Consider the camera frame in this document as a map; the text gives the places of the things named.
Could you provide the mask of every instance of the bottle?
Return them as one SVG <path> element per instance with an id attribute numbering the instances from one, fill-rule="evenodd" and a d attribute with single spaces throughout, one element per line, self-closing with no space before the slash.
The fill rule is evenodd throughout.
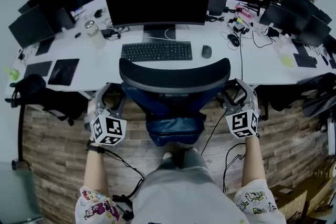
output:
<path id="1" fill-rule="evenodd" d="M 288 34 L 285 34 L 284 36 L 279 38 L 279 41 L 277 42 L 277 46 L 279 47 L 280 50 L 284 47 L 284 45 L 288 42 L 288 40 L 289 40 Z"/>
<path id="2" fill-rule="evenodd" d="M 84 28 L 97 49 L 101 49 L 105 46 L 106 39 L 104 39 L 98 25 L 93 20 L 86 22 Z"/>
<path id="3" fill-rule="evenodd" d="M 292 54 L 286 53 L 286 44 L 289 41 L 289 35 L 285 34 L 274 46 L 276 54 L 280 59 L 281 63 L 286 67 L 294 67 L 294 57 Z"/>

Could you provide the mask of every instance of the monitor stand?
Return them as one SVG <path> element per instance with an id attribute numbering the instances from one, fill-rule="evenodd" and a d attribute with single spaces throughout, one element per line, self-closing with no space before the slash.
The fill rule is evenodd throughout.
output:
<path id="1" fill-rule="evenodd" d="M 307 53 L 306 49 L 304 48 L 304 44 L 302 44 L 300 42 L 297 42 L 294 39 L 292 39 L 292 42 L 295 45 L 296 50 L 298 51 L 298 54 L 309 56 L 309 54 Z"/>
<path id="2" fill-rule="evenodd" d="M 49 51 L 50 46 L 53 43 L 54 39 L 55 37 L 52 37 L 52 38 L 41 41 L 40 46 L 38 47 L 35 56 L 46 54 Z"/>
<path id="3" fill-rule="evenodd" d="M 250 10 L 253 10 L 254 12 L 256 12 L 257 16 L 260 15 L 261 4 L 247 3 L 247 6 L 250 8 Z"/>
<path id="4" fill-rule="evenodd" d="M 175 42 L 175 39 L 175 25 L 145 25 L 143 27 L 142 42 Z"/>

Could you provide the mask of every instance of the person's leg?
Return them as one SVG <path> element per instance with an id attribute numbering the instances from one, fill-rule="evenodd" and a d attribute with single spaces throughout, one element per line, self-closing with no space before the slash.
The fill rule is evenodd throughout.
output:
<path id="1" fill-rule="evenodd" d="M 190 167 L 204 167 L 208 169 L 202 156 L 197 152 L 195 148 L 190 148 L 184 153 L 182 168 Z"/>
<path id="2" fill-rule="evenodd" d="M 171 152 L 166 152 L 163 155 L 162 163 L 158 166 L 156 170 L 175 170 L 177 169 L 176 165 L 173 162 L 173 154 Z"/>

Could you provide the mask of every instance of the office chair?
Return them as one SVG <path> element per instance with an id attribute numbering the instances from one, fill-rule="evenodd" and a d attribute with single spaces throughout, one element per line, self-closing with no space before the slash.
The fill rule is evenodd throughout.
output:
<path id="1" fill-rule="evenodd" d="M 31 74 L 17 83 L 11 83 L 10 87 L 15 88 L 14 93 L 12 98 L 5 101 L 10 103 L 12 108 L 27 104 L 41 105 L 44 111 L 61 121 L 67 119 L 70 126 L 88 107 L 88 99 L 78 92 L 47 89 L 46 82 L 38 74 Z"/>
<path id="2" fill-rule="evenodd" d="M 126 95 L 146 113 L 146 128 L 157 146 L 194 144 L 206 119 L 199 110 L 221 92 L 230 62 L 224 58 L 194 69 L 161 70 L 120 59 L 119 73 Z"/>
<path id="3" fill-rule="evenodd" d="M 334 105 L 333 88 L 336 86 L 336 74 L 326 73 L 312 78 L 304 79 L 293 85 L 260 85 L 256 88 L 258 97 L 262 100 L 262 105 L 265 108 L 265 115 L 262 120 L 268 120 L 268 104 L 276 111 L 282 111 L 286 108 L 291 108 L 292 103 L 297 100 L 305 100 L 303 103 L 303 111 L 305 116 L 311 117 L 323 112 L 326 108 Z M 312 99 L 308 99 L 305 92 L 317 90 L 318 96 L 329 96 L 326 100 L 317 101 L 318 105 L 314 106 Z"/>

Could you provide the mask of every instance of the water bottle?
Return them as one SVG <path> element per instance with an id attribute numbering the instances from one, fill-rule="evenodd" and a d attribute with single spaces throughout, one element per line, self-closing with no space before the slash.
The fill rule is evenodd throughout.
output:
<path id="1" fill-rule="evenodd" d="M 281 60 L 282 64 L 286 67 L 293 67 L 294 66 L 294 58 L 292 54 L 286 53 L 285 46 L 289 41 L 289 35 L 285 34 L 274 46 L 277 56 Z"/>

